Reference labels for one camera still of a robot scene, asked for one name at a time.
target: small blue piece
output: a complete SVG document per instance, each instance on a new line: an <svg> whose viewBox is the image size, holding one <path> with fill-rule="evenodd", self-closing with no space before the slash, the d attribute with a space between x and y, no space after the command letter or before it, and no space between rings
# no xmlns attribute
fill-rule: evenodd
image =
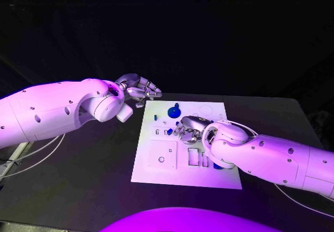
<svg viewBox="0 0 334 232"><path fill-rule="evenodd" d="M168 116L170 116L171 118L177 118L177 117L180 117L180 115L181 115L181 111L180 111L180 109L179 109L179 103L176 103L174 107L171 107L171 108L168 109Z"/></svg>
<svg viewBox="0 0 334 232"><path fill-rule="evenodd" d="M167 135L171 135L171 133L173 133L173 129L168 129L167 130Z"/></svg>
<svg viewBox="0 0 334 232"><path fill-rule="evenodd" d="M222 168L219 165L216 165L215 163L213 163L213 168L217 169L217 170L222 170L222 169L223 169L223 168Z"/></svg>

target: white board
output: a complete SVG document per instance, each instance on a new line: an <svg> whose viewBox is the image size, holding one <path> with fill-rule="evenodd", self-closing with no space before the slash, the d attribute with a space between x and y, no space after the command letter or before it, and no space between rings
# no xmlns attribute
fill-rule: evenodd
<svg viewBox="0 0 334 232"><path fill-rule="evenodd" d="M227 119L222 102L147 101L131 182L242 189L238 168L217 170L204 156L200 142L186 145L166 131L184 116ZM181 115L170 118L167 110L179 103Z"/></svg>

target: purple lighting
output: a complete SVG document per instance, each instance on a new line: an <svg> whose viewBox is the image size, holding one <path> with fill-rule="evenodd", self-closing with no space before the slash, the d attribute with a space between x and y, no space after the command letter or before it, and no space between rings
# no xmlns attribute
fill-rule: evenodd
<svg viewBox="0 0 334 232"><path fill-rule="evenodd" d="M160 208L143 211L111 224L101 232L276 232L279 230L204 209Z"/></svg>

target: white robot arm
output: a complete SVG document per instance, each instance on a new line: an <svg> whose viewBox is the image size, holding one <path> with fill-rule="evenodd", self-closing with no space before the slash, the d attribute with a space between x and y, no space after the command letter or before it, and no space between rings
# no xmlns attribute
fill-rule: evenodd
<svg viewBox="0 0 334 232"><path fill-rule="evenodd" d="M0 148L48 139L76 130L88 121L125 122L132 109L125 100L161 96L155 85L137 74L115 82L85 79L29 87L0 100Z"/></svg>
<svg viewBox="0 0 334 232"><path fill-rule="evenodd" d="M219 166L236 165L275 184L334 198L333 152L256 133L251 137L227 120L212 123L194 116L183 117L174 134L186 144L202 141L206 156Z"/></svg>

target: table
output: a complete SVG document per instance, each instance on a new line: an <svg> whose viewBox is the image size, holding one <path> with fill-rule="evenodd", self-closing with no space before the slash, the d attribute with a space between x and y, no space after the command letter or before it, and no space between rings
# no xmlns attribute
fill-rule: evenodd
<svg viewBox="0 0 334 232"><path fill-rule="evenodd" d="M166 93L161 100L223 102L229 120L261 134L321 148L294 99ZM333 230L333 218L301 207L272 183L242 171L242 190L131 183L143 114L144 108L134 109L125 123L117 118L91 121L66 134L50 158L10 178L0 192L1 221L96 232L137 212L180 206L240 216L284 231ZM32 150L48 141L35 142ZM36 163L55 146L26 159L20 168ZM304 204L334 214L334 203L318 194L284 190Z"/></svg>

